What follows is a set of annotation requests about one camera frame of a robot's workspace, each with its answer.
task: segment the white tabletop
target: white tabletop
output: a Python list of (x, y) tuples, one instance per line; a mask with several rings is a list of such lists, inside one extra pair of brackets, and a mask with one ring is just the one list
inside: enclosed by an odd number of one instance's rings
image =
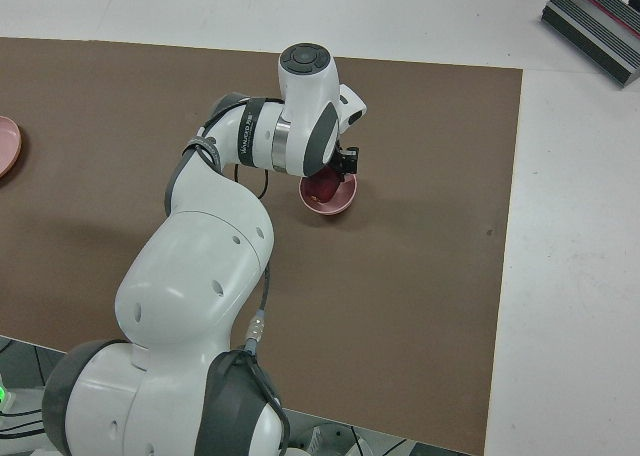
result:
[(640, 82), (540, 23), (546, 1), (0, 0), (0, 36), (523, 68), (485, 453), (640, 454)]

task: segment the brown mat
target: brown mat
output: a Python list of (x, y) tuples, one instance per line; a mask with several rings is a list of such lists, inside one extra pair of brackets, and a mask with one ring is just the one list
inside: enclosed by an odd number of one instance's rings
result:
[[(25, 137), (0, 179), (0, 334), (63, 350), (118, 336), (116, 289), (164, 218), (182, 145), (217, 97), (278, 96), (276, 58), (0, 39), (0, 114)], [(480, 454), (521, 71), (338, 69), (369, 107), (345, 135), (359, 193), (324, 219), (297, 178), (272, 175), (261, 360), (289, 408)], [(261, 186), (258, 170), (240, 177)]]

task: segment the white robotic arm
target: white robotic arm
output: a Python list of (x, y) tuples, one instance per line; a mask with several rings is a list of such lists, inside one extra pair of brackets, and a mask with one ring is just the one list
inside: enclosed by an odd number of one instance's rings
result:
[(339, 134), (366, 107), (339, 85), (321, 46), (288, 48), (278, 74), (283, 100), (229, 95), (189, 141), (167, 187), (168, 217), (118, 290), (130, 342), (81, 345), (51, 375), (43, 419), (62, 454), (286, 451), (286, 416), (255, 358), (263, 308), (245, 350), (229, 348), (238, 311), (268, 267), (273, 228), (258, 199), (221, 170), (239, 163), (311, 177), (331, 165), (339, 181), (349, 166)]

